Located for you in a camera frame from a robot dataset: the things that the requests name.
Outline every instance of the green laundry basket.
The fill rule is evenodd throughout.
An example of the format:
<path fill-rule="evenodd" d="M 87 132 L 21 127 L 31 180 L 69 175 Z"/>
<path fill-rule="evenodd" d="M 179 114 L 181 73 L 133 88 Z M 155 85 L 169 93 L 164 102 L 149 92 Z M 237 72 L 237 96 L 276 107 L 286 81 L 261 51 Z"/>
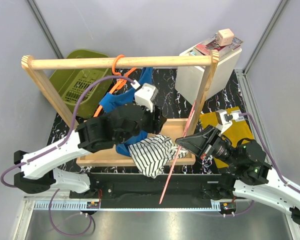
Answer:
<path fill-rule="evenodd" d="M 79 49 L 71 52 L 67 57 L 67 59 L 88 58 L 108 58 L 108 56 L 90 50 Z M 49 80 L 73 113 L 75 105 L 84 90 L 96 80 L 110 74 L 111 68 L 60 69 L 56 70 Z M 111 83 L 111 79 L 106 80 L 91 89 L 80 103 L 77 116 L 85 119 L 92 117 Z"/>

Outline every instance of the black marble table surface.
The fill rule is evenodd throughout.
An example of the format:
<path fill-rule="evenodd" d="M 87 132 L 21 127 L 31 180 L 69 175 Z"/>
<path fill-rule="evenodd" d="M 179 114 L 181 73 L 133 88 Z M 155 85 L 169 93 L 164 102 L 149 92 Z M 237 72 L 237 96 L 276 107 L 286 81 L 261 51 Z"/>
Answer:
<path fill-rule="evenodd" d="M 126 69 L 119 69 L 122 75 L 127 71 Z M 129 77 L 138 80 L 141 75 L 141 69 L 134 71 Z M 188 103 L 179 92 L 175 90 L 175 81 L 177 76 L 177 69 L 175 68 L 155 68 L 152 73 L 152 82 L 158 88 L 159 93 L 155 98 L 155 104 L 162 107 L 163 114 L 167 118 L 188 118 L 191 104 Z M 127 91 L 129 87 L 124 86 L 116 94 Z M 239 107 L 241 112 L 245 112 L 245 104 L 242 98 L 242 93 L 235 72 L 233 71 L 230 79 L 222 91 L 207 99 L 202 113 L 215 112 L 219 109 L 227 109 Z M 48 145 L 63 138 L 68 133 L 68 126 L 57 114 L 51 129 L 48 139 Z M 201 131 L 202 128 L 198 123 L 196 132 Z M 76 159 L 73 159 L 60 166 L 62 170 L 77 173 L 97 172 L 97 173 L 139 173 L 137 167 L 80 167 L 76 164 Z M 164 167 L 164 172 L 169 173 L 170 166 Z M 213 174 L 218 173 L 212 156 L 205 160 L 196 159 L 194 165 L 180 165 L 174 167 L 174 173 L 184 174 Z"/>

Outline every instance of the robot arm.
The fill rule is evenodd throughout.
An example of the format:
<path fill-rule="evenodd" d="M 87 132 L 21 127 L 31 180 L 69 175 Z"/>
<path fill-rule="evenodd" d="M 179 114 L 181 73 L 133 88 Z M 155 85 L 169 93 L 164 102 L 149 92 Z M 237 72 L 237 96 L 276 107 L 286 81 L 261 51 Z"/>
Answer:
<path fill-rule="evenodd" d="M 21 172 L 14 175 L 14 185 L 29 194 L 41 193 L 49 188 L 81 194 L 95 188 L 87 174 L 66 172 L 57 166 L 100 150 L 111 149 L 141 131 L 159 134 L 167 119 L 161 109 L 153 104 L 157 93 L 156 87 L 145 83 L 135 92 L 136 103 L 127 103 L 112 112 L 90 118 L 72 131 L 68 139 L 60 139 L 36 152 L 15 152 L 14 164 L 26 164 L 20 167 Z"/>
<path fill-rule="evenodd" d="M 244 138 L 232 146 L 222 135 L 238 119 L 239 113 L 216 112 L 218 124 L 208 125 L 203 131 L 176 139 L 176 143 L 204 159 L 212 155 L 229 165 L 229 173 L 221 175 L 217 193 L 206 192 L 212 199 L 242 197 L 251 199 L 291 215 L 300 224 L 300 186 L 284 178 L 266 162 L 266 153 L 254 140 Z"/>

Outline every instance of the yellow cloth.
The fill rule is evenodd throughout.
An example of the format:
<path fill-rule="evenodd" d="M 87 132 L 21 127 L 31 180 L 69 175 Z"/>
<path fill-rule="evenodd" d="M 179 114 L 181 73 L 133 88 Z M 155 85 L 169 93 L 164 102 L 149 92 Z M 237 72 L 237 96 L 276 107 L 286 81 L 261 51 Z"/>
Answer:
<path fill-rule="evenodd" d="M 239 110 L 239 107 L 233 107 L 233 108 L 228 108 L 226 109 L 226 112 L 230 114 L 233 111 Z M 215 112 L 210 112 L 206 114 L 201 114 L 200 115 L 200 122 L 203 128 L 206 128 L 208 125 L 212 126 L 217 126 L 218 120 Z M 226 137 L 228 137 L 231 142 L 232 146 L 236 147 L 237 142 L 243 138 L 249 138 L 249 139 L 254 139 L 254 136 L 252 135 L 252 132 L 249 129 L 248 124 L 246 121 L 232 121 L 232 126 L 228 128 L 227 131 L 223 133 Z M 219 159 L 214 159 L 215 164 L 218 169 L 228 167 L 228 164 L 224 163 L 223 161 Z"/>

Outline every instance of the black and white striped cloth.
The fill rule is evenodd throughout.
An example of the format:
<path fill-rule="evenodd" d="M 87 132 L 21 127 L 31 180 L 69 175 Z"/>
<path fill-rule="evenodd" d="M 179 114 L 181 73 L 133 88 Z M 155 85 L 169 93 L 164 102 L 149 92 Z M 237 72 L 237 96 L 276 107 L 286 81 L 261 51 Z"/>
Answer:
<path fill-rule="evenodd" d="M 173 160 L 178 145 L 168 136 L 158 134 L 128 146 L 129 152 L 139 171 L 151 178 L 156 178 L 164 171 L 164 166 Z M 184 158 L 188 151 L 181 149 L 179 158 Z"/>

